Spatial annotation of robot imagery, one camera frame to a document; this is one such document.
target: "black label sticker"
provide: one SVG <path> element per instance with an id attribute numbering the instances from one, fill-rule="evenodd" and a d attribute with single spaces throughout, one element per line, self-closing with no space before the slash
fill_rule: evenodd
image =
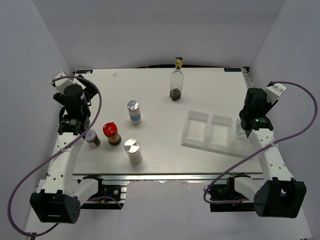
<path id="1" fill-rule="evenodd" d="M 239 67 L 225 67 L 225 72 L 241 72 L 241 68 Z"/>
<path id="2" fill-rule="evenodd" d="M 77 70 L 76 72 L 75 72 L 75 74 L 92 74 L 93 73 L 93 70 L 87 70 L 87 69 L 85 69 L 85 70 Z"/>

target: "red lid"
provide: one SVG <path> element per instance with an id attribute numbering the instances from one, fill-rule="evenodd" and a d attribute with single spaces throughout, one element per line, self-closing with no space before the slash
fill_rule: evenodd
<path id="1" fill-rule="evenodd" d="M 109 122 L 103 126 L 103 133 L 106 136 L 112 136 L 117 132 L 117 126 L 113 122 Z"/>

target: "silver lid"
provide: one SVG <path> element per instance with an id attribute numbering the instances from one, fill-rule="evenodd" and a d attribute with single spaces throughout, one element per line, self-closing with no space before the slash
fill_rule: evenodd
<path id="1" fill-rule="evenodd" d="M 136 100 L 131 100 L 126 106 L 129 111 L 134 111 L 139 108 L 139 103 Z"/>
<path id="2" fill-rule="evenodd" d="M 140 143 L 137 139 L 131 138 L 124 143 L 124 149 L 129 154 L 134 154 L 139 151 Z"/>
<path id="3" fill-rule="evenodd" d="M 97 134 L 96 134 L 95 130 L 90 129 L 85 134 L 85 140 L 87 142 L 92 142 L 93 140 L 95 140 L 96 136 L 97 136 Z"/>

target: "dark liquid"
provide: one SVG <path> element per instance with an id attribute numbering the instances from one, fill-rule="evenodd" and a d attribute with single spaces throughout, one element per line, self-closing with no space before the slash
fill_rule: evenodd
<path id="1" fill-rule="evenodd" d="M 177 101 L 178 99 L 181 98 L 181 92 L 178 88 L 172 89 L 170 91 L 170 98 L 172 101 Z"/>

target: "cable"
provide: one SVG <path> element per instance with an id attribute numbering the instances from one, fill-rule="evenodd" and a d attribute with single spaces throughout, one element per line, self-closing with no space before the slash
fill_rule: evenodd
<path id="1" fill-rule="evenodd" d="M 110 196 L 97 196 L 97 197 L 93 197 L 93 198 L 90 198 L 88 199 L 89 202 L 92 202 L 92 201 L 97 201 L 97 200 L 101 200 L 101 199 L 110 199 L 112 201 L 114 201 L 120 209 L 122 209 L 122 206 L 120 205 L 120 203 L 115 200 L 113 197 L 110 197 Z"/>
<path id="2" fill-rule="evenodd" d="M 98 116 L 99 116 L 99 113 L 100 113 L 100 110 L 101 110 L 101 105 L 102 105 L 102 96 L 101 96 L 101 93 L 98 89 L 98 87 L 93 84 L 91 81 L 83 78 L 83 77 L 79 77 L 79 76 L 62 76 L 62 77 L 58 77 L 56 79 L 53 79 L 52 80 L 52 83 L 55 83 L 56 81 L 59 81 L 61 79 L 78 79 L 78 80 L 82 80 L 82 81 L 85 81 L 89 84 L 91 84 L 97 91 L 97 94 L 99 96 L 99 107 L 98 107 L 98 110 L 96 112 L 96 115 L 92 121 L 92 123 L 88 126 L 88 128 L 81 134 L 79 135 L 76 139 L 74 139 L 73 141 L 71 141 L 70 143 L 68 143 L 64 148 L 63 150 L 66 150 L 68 149 L 70 146 L 72 146 L 75 142 L 77 142 L 79 139 L 81 139 L 82 137 L 84 137 L 86 135 L 86 133 L 89 131 L 89 129 L 95 124 Z M 35 169 L 33 169 L 31 172 L 29 172 L 24 178 L 21 179 L 21 181 L 15 186 L 15 188 L 13 189 L 11 195 L 10 195 L 10 198 L 9 198 L 9 201 L 8 201 L 8 205 L 7 205 L 7 215 L 8 215 L 8 219 L 9 219 L 9 222 L 10 224 L 12 225 L 12 227 L 17 231 L 19 232 L 20 234 L 22 235 L 25 235 L 27 237 L 40 237 L 40 236 L 43 236 L 45 234 L 47 234 L 48 232 L 50 232 L 51 230 L 53 230 L 59 223 L 53 225 L 51 228 L 49 228 L 48 230 L 44 231 L 44 232 L 41 232 L 41 233 L 36 233 L 36 234 L 32 234 L 32 233 L 29 233 L 29 232 L 26 232 L 26 231 L 23 231 L 22 229 L 20 229 L 16 223 L 14 222 L 13 218 L 12 218 L 12 213 L 11 213 L 11 206 L 12 206 L 12 201 L 13 201 L 13 198 L 18 190 L 18 188 L 24 183 L 24 181 L 29 178 L 32 174 L 34 174 L 36 171 L 38 171 L 40 168 L 42 168 L 44 165 L 46 165 L 47 163 L 49 163 L 52 159 L 56 158 L 57 156 L 59 156 L 60 154 L 63 153 L 63 150 L 60 150 L 58 152 L 56 152 L 55 154 L 53 154 L 51 157 L 49 157 L 47 160 L 45 160 L 43 163 L 41 163 L 39 166 L 37 166 Z"/>
<path id="3" fill-rule="evenodd" d="M 231 166 L 230 168 L 228 168 L 227 170 L 225 170 L 223 173 L 221 173 L 215 180 L 213 180 L 209 185 L 208 187 L 206 188 L 206 190 L 204 191 L 204 194 L 203 194 L 203 200 L 208 203 L 208 204 L 235 204 L 235 203 L 240 203 L 242 201 L 245 201 L 246 199 L 240 199 L 240 200 L 225 200 L 225 201 L 209 201 L 207 200 L 206 196 L 208 194 L 208 191 L 210 190 L 210 188 L 219 180 L 221 179 L 224 175 L 226 175 L 227 173 L 229 173 L 231 170 L 235 169 L 236 167 L 238 167 L 239 165 L 245 163 L 246 161 L 248 161 L 249 159 L 253 158 L 254 156 L 258 155 L 259 153 L 269 149 L 270 147 L 272 147 L 274 144 L 278 144 L 280 142 L 283 142 L 285 140 L 288 140 L 288 139 L 292 139 L 294 137 L 297 137 L 301 134 L 303 134 L 305 131 L 307 131 L 311 126 L 312 124 L 315 122 L 316 120 L 316 117 L 317 117 L 317 114 L 318 114 L 318 103 L 317 103 L 317 100 L 315 98 L 315 96 L 308 90 L 306 89 L 304 86 L 301 86 L 300 84 L 297 84 L 297 83 L 294 83 L 294 82 L 290 82 L 290 81 L 271 81 L 269 83 L 269 86 L 272 86 L 274 84 L 289 84 L 289 85 L 294 85 L 298 88 L 301 88 L 302 90 L 304 90 L 311 98 L 312 98 L 312 101 L 313 101 L 313 104 L 314 104 L 314 114 L 313 114 L 313 118 L 312 120 L 310 121 L 310 123 L 301 131 L 293 134 L 293 135 L 290 135 L 290 136 L 287 136 L 287 137 L 283 137 L 279 140 L 276 140 L 274 141 L 272 144 L 268 144 L 264 147 L 262 147 L 261 149 L 259 149 L 258 151 L 252 153 L 250 156 L 246 157 L 245 159 L 239 161 L 238 163 L 236 163 L 235 165 Z"/>

